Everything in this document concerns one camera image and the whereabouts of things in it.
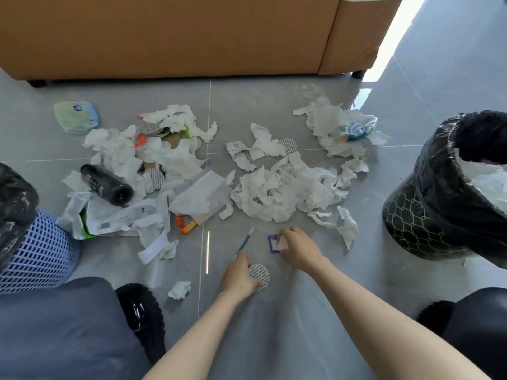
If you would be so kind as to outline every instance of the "bottle label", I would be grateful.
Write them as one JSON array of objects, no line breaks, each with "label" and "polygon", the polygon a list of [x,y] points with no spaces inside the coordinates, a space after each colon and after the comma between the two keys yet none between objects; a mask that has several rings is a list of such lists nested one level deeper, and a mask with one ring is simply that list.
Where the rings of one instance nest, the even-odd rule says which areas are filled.
[{"label": "bottle label", "polygon": [[97,180],[93,179],[90,175],[86,175],[86,183],[90,185],[92,191],[98,193],[100,197],[104,197],[102,194],[104,192],[104,186],[100,184]]}]

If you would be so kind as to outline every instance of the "trash can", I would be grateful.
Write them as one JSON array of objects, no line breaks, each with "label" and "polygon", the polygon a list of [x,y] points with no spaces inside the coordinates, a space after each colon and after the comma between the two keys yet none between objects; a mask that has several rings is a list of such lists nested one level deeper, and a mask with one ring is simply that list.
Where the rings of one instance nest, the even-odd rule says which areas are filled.
[{"label": "trash can", "polygon": [[34,187],[0,163],[0,294],[56,287],[79,262],[81,242],[38,205]]},{"label": "trash can", "polygon": [[507,268],[507,215],[461,172],[455,148],[466,161],[506,165],[507,113],[462,113],[442,122],[422,147],[413,173],[385,201],[384,224],[418,257],[478,254]]}]

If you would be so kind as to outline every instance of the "plastic bottle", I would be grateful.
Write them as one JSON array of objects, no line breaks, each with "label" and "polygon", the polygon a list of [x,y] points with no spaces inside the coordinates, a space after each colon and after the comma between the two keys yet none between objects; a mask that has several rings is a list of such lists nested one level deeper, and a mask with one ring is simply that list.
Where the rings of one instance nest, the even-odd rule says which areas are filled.
[{"label": "plastic bottle", "polygon": [[134,190],[129,184],[98,165],[83,165],[81,178],[92,191],[113,205],[127,204],[134,196]]}]

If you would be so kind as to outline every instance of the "hand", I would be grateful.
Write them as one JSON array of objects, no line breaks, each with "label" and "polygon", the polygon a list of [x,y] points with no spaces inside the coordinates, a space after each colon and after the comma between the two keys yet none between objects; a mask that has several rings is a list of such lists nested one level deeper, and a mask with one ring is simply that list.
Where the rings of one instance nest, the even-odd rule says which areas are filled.
[{"label": "hand", "polygon": [[246,253],[239,251],[236,259],[229,264],[222,278],[222,293],[234,294],[239,301],[243,301],[254,290],[262,287],[262,281],[250,276],[249,267],[251,266],[252,262]]},{"label": "hand", "polygon": [[280,255],[297,269],[309,273],[322,260],[317,244],[298,227],[282,229],[277,240],[282,236],[287,240],[288,249],[281,250]]}]

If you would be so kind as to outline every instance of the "brown leather couch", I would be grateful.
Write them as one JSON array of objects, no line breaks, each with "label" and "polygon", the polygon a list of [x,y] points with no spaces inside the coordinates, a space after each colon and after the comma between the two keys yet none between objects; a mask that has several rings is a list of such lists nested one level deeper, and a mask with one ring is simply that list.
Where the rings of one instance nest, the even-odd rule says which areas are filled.
[{"label": "brown leather couch", "polygon": [[362,71],[401,1],[0,0],[0,66],[28,81]]}]

